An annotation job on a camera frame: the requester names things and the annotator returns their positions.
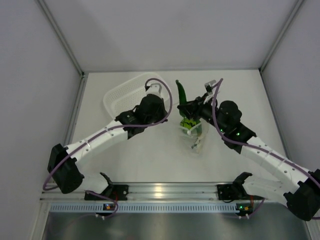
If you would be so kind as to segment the clear zip top bag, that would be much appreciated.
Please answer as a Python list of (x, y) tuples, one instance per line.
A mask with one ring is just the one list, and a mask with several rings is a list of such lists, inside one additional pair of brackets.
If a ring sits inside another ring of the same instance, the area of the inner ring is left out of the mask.
[(180, 151), (192, 158), (201, 156), (208, 132), (209, 124), (205, 121), (183, 118), (175, 127), (177, 145)]

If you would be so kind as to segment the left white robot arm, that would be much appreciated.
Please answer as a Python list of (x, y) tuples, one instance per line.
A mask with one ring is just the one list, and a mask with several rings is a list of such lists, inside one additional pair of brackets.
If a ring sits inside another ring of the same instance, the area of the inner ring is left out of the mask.
[(106, 127), (67, 146), (60, 143), (51, 149), (47, 170), (63, 194), (79, 187), (93, 191), (102, 200), (109, 199), (113, 187), (104, 173), (85, 175), (84, 168), (95, 156), (111, 146), (129, 140), (155, 123), (165, 122), (168, 112), (164, 100), (154, 94), (143, 97), (133, 109), (121, 112)]

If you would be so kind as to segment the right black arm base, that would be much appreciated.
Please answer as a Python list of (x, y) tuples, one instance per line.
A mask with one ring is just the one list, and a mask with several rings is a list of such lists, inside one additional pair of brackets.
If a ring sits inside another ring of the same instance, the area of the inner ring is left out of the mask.
[(218, 199), (223, 202), (233, 202), (239, 199), (239, 189), (233, 184), (218, 184)]

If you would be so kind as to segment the green fake melon ball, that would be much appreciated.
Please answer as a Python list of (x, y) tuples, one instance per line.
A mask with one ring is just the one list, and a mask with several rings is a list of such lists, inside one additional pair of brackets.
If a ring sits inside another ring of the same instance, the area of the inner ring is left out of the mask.
[(201, 121), (199, 119), (189, 119), (184, 117), (181, 121), (180, 121), (180, 126), (184, 127), (188, 130), (190, 130), (191, 128), (195, 127), (197, 124), (199, 124)]

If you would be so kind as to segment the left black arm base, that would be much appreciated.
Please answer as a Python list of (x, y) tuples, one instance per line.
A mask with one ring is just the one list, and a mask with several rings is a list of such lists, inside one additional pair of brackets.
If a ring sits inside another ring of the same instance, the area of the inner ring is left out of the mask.
[[(102, 193), (99, 193), (98, 195), (107, 197), (114, 201), (127, 201), (128, 193), (129, 193), (129, 185), (113, 184), (113, 185), (109, 185)], [(86, 201), (104, 200), (103, 198), (88, 192), (85, 193), (84, 199)]]

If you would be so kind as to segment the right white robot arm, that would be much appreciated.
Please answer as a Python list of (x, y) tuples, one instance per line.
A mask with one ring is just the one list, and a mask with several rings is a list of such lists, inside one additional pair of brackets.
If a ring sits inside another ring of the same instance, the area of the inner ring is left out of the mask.
[(265, 144), (255, 132), (241, 123), (242, 112), (237, 104), (225, 100), (218, 104), (207, 93), (188, 101), (178, 95), (177, 106), (189, 120), (204, 120), (217, 128), (224, 144), (241, 156), (252, 160), (277, 180), (267, 180), (250, 172), (241, 173), (230, 185), (230, 199), (258, 196), (278, 202), (304, 221), (316, 219), (320, 209), (320, 171), (296, 165)]

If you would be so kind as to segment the green fake pepper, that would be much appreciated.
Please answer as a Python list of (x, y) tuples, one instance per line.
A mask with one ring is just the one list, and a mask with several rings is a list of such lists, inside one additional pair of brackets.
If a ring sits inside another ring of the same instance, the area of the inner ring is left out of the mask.
[(178, 79), (175, 81), (175, 83), (178, 90), (179, 105), (184, 105), (187, 103), (187, 96), (186, 96), (185, 89)]
[(202, 135), (202, 123), (198, 123), (197, 125), (194, 126), (193, 130), (191, 131), (191, 133), (194, 135), (194, 136), (201, 136)]

